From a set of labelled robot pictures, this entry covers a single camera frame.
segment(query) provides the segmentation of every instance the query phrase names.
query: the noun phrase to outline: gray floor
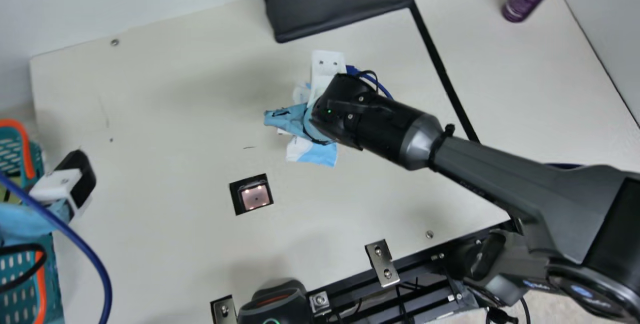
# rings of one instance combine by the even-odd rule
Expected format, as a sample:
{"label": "gray floor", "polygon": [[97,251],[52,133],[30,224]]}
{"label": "gray floor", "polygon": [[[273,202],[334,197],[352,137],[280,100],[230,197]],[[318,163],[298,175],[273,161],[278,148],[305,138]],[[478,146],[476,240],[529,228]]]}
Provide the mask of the gray floor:
{"label": "gray floor", "polygon": [[[614,323],[590,315],[567,297],[549,295],[539,292],[529,292],[526,304],[531,314],[532,324],[606,324]],[[506,308],[505,312],[512,317],[518,317],[520,324],[526,324],[524,310],[518,303],[513,308]],[[437,324],[484,324],[487,313],[484,310],[472,311],[457,317],[441,319]]]}

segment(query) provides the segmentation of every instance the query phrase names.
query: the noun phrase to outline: bolt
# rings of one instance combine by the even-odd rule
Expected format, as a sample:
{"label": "bolt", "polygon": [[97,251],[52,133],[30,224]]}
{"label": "bolt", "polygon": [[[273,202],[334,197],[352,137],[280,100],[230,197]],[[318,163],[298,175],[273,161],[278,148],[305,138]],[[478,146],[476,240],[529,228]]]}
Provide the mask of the bolt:
{"label": "bolt", "polygon": [[322,296],[322,295],[318,295],[315,298],[315,303],[319,306],[323,305],[327,300]]}

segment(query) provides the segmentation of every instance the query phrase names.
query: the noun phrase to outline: square sensor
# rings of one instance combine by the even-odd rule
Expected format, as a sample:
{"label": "square sensor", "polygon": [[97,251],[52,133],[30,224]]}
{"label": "square sensor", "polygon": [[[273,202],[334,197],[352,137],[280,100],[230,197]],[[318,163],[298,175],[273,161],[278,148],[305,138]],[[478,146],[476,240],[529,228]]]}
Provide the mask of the square sensor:
{"label": "square sensor", "polygon": [[242,179],[229,185],[235,215],[251,212],[274,203],[266,174]]}

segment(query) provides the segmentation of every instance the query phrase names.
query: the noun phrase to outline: white table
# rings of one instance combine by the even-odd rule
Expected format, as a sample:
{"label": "white table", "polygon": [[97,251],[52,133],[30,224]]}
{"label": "white table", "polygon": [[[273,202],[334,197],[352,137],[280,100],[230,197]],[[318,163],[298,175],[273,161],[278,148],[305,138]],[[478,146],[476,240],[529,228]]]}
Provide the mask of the white table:
{"label": "white table", "polygon": [[640,171],[640,131],[564,0],[523,23],[505,0],[416,0],[483,144]]}
{"label": "white table", "polygon": [[[484,143],[640,170],[617,147],[633,151],[637,127],[564,3],[509,24],[497,0],[416,1]],[[365,244],[385,238],[400,258],[507,219],[446,178],[370,153],[341,147],[335,169],[284,162],[288,139],[262,126],[262,112],[290,105],[313,49],[345,52],[398,101],[464,131],[408,10],[288,44],[274,42],[263,12],[261,0],[239,1],[132,29],[116,47],[105,38],[32,60],[48,162],[80,147],[98,176],[73,227],[109,270],[112,323],[210,324],[209,301],[233,294],[240,306],[270,279],[313,289],[369,269]],[[578,81],[588,91],[574,93]],[[229,183],[262,173],[275,204],[236,217]],[[91,323],[99,278],[55,243],[66,322]]]}

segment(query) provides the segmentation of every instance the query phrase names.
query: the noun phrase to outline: light blue fabric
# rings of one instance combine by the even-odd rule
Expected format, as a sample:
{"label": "light blue fabric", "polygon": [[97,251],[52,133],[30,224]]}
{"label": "light blue fabric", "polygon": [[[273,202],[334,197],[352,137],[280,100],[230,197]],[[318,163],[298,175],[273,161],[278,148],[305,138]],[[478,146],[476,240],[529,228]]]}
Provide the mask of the light blue fabric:
{"label": "light blue fabric", "polygon": [[297,157],[295,161],[333,168],[336,166],[336,161],[338,160],[338,144],[322,135],[322,133],[311,124],[311,110],[307,110],[306,106],[306,103],[302,103],[281,110],[268,110],[264,113],[264,125],[276,127],[299,138],[311,140],[302,130],[304,123],[304,129],[306,129],[306,132],[313,137],[313,139],[328,143],[326,145],[311,143],[309,150]]}
{"label": "light blue fabric", "polygon": [[[64,223],[71,220],[71,209],[65,199],[48,207]],[[19,204],[0,203],[0,240],[5,245],[23,244],[48,235],[55,228],[31,208]]]}
{"label": "light blue fabric", "polygon": [[311,150],[300,157],[298,162],[320,164],[330,168],[336,166],[338,161],[338,143],[332,142],[323,146],[313,143]]}
{"label": "light blue fabric", "polygon": [[268,110],[264,113],[264,125],[279,128],[307,140],[315,139],[320,142],[332,142],[331,139],[322,135],[322,133],[311,124],[311,109],[307,110],[306,106],[306,103],[301,103],[279,110]]}

